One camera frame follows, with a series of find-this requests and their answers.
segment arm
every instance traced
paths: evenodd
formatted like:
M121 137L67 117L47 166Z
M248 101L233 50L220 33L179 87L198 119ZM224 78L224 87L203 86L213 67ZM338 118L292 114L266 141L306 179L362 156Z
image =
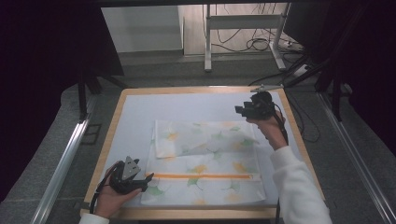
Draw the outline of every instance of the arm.
M285 223L332 223L311 173L293 154L276 120L247 119L247 122L257 124L275 150L271 155L275 169L273 179Z
M94 215L83 214L79 224L107 224L110 217L113 216L124 203L132 200L132 198L142 191L142 189L136 189L125 195L118 194L108 185L109 178L110 177L107 178L106 183L99 194Z

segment orange stripe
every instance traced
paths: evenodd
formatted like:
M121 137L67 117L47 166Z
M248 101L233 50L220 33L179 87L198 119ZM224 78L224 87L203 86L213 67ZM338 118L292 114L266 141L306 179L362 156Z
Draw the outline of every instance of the orange stripe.
M251 179L251 175L167 175L154 174L157 178L174 178L174 179L194 179L194 178L227 178L227 179Z

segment white sleeve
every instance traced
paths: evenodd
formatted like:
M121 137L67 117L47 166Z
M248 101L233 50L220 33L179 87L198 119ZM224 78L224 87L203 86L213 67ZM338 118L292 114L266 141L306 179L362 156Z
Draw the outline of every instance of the white sleeve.
M299 161L290 147L271 155L274 182L279 193L280 211L286 224L332 223L329 209L313 181L306 164Z
M78 224L108 224L110 220L93 214L84 213Z

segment gray floor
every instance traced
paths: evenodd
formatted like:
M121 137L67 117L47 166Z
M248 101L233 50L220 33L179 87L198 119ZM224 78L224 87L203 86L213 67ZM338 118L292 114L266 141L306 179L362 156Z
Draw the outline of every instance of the gray floor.
M121 54L125 77L119 80L132 87L172 87L241 85L277 73L269 54L216 56L212 73L205 73L203 57L183 57L179 52ZM371 196L347 155L314 92L315 78L286 89L293 114L300 127L309 156L322 186L333 223L383 223ZM264 80L276 84L279 77ZM79 209L91 181L96 160L121 89L100 79L103 90L63 187L47 223L78 223ZM32 161L7 198L0 205L0 223L29 223L64 149L78 122L76 86L64 92L62 107ZM396 159L348 104L341 102L341 116L378 185L391 206L396 207ZM131 223L112 220L111 223ZM233 223L247 223L235 220ZM262 223L251 220L250 223Z

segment hand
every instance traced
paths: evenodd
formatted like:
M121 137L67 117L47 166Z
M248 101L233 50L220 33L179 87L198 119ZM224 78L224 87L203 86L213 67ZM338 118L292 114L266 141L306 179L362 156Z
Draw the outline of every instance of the hand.
M106 174L111 170L112 167L106 170ZM97 216L104 218L110 218L111 216L113 216L124 203L132 200L132 198L134 198L142 191L142 189L136 189L125 195L118 194L113 188L108 185L109 178L110 177L107 178L106 183L99 194L96 209L94 212Z
M276 113L281 118L282 115L280 112L276 111ZM274 117L270 119L247 119L247 122L257 124L274 150L288 145Z

